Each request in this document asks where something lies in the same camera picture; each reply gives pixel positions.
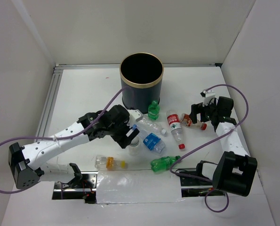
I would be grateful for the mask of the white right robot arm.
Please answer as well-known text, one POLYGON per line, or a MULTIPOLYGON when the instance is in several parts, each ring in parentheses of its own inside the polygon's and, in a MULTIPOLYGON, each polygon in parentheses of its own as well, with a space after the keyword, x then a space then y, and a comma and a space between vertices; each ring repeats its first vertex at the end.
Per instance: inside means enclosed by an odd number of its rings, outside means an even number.
POLYGON ((238 132, 236 120, 231 117, 234 101, 228 97, 207 97, 204 102, 191 105, 190 118, 197 123, 210 121, 220 139, 223 155, 218 164, 200 161, 196 167, 195 181, 204 185, 209 180, 215 189, 248 196, 257 169, 256 158, 245 151, 238 132))

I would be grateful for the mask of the small green bottle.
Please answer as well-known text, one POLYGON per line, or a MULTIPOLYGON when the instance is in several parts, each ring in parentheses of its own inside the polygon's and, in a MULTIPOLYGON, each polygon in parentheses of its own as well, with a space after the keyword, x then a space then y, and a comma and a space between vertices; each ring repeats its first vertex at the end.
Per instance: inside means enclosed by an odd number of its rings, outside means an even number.
POLYGON ((158 101, 153 100, 148 107, 148 117, 153 120, 157 120, 159 117, 160 107, 158 101))

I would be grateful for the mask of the black bin with gold rim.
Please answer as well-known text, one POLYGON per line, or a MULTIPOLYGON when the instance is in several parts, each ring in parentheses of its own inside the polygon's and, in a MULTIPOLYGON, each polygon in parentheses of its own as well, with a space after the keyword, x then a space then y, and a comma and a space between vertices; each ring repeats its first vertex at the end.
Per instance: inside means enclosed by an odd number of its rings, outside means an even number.
POLYGON ((127 56, 120 64, 122 102, 127 109, 148 113, 152 101, 160 102, 164 66, 155 55, 145 52, 127 56))

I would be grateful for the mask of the clear bottle white cap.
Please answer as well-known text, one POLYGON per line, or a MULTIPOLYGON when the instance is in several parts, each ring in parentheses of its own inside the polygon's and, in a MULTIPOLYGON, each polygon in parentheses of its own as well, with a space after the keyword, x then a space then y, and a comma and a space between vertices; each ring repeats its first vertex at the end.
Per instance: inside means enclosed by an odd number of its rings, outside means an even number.
POLYGON ((140 128, 154 134, 166 135, 167 131, 156 121, 151 120, 144 115, 140 121, 136 123, 140 128))

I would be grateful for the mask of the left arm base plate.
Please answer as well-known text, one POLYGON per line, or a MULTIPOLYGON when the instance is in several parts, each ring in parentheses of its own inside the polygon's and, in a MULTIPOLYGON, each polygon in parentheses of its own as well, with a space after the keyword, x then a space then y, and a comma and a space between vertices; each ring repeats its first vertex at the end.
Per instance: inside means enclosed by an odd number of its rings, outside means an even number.
POLYGON ((87 204, 96 204, 97 176, 98 171, 84 171, 77 185, 55 182, 52 200, 83 200, 87 204))

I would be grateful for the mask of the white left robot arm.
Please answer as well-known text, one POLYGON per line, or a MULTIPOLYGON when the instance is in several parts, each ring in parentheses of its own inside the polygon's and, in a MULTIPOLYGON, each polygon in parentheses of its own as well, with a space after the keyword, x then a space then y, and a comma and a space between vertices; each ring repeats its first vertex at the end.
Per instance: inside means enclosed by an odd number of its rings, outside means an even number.
POLYGON ((83 175, 75 163, 52 164, 48 161, 78 145, 110 136, 122 149, 132 143, 139 131, 133 125, 143 118, 139 110, 121 105, 109 111, 87 113, 71 126, 50 136, 48 140, 9 147, 8 163, 17 189, 28 189, 41 181, 62 182, 76 188, 83 175))

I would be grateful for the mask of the clear bottle orange yellow label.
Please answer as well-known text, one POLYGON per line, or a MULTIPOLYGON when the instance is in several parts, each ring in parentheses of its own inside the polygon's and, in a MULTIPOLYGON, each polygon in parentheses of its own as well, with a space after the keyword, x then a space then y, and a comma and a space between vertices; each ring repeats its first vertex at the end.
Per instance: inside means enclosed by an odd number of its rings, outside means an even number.
POLYGON ((98 170, 124 170, 128 167, 125 161, 117 160, 110 156, 98 155, 95 160, 95 168, 98 170))

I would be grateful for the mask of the clear bottle red orange label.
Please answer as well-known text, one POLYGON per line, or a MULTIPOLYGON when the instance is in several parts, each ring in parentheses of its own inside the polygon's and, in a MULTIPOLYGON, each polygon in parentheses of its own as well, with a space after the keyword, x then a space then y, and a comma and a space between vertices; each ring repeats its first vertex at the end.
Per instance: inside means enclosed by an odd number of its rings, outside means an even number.
POLYGON ((182 126, 191 128, 191 129, 198 129, 198 130, 205 130, 207 128, 207 124, 197 121, 197 123, 194 123, 190 116, 188 114, 183 113, 180 116, 180 123, 182 126))

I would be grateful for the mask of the silver tape sheet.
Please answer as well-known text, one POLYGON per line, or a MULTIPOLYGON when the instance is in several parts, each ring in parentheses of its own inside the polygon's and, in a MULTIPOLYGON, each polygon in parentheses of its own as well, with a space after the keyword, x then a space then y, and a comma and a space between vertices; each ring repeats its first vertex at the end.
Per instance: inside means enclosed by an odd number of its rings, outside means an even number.
POLYGON ((171 203, 182 201, 180 178, 168 171, 100 171, 96 202, 99 204, 171 203))

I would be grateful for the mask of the clear bottle red white label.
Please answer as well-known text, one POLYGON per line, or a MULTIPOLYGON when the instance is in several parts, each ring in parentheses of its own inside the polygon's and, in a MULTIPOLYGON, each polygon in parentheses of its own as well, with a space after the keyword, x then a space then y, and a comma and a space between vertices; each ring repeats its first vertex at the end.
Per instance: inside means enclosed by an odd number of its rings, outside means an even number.
POLYGON ((175 142, 177 143, 178 148, 180 150, 184 150, 185 144, 184 144, 183 130, 177 112, 175 110, 168 110, 166 116, 167 116, 168 126, 170 128, 171 135, 173 136, 175 142))

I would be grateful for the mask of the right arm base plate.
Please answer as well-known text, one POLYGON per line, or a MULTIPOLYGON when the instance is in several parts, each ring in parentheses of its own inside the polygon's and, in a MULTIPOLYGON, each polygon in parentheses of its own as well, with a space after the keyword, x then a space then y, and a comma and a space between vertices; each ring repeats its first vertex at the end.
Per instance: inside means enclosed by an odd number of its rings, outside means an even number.
MULTIPOLYGON (((187 175, 197 176, 196 169, 177 169, 176 172, 187 175)), ((212 183, 190 177, 181 177, 181 194, 183 198, 186 197, 204 197, 208 191, 212 190, 212 183)), ((225 196, 221 191, 214 191, 209 196, 225 196)))

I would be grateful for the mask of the aluminium frame rail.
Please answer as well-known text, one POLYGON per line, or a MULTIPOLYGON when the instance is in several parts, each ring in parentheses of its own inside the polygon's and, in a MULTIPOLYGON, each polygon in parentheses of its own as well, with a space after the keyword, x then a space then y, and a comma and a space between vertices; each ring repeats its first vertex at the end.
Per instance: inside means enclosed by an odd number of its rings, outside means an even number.
MULTIPOLYGON (((161 117, 168 109, 189 111, 191 104, 201 101, 202 90, 223 82, 221 69, 213 65, 166 64, 161 117)), ((102 110, 120 88, 118 64, 57 66, 37 134, 50 136, 85 113, 102 110)))

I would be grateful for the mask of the clear bottle blue label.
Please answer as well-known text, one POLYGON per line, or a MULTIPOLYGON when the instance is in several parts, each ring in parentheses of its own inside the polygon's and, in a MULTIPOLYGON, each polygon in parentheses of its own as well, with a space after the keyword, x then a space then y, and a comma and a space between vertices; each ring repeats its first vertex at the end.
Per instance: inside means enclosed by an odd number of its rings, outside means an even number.
POLYGON ((160 137, 154 133, 147 132, 146 130, 140 128, 137 125, 133 125, 133 130, 137 129, 139 131, 138 136, 142 140, 144 146, 152 153, 162 155, 162 152, 165 150, 165 143, 160 137))

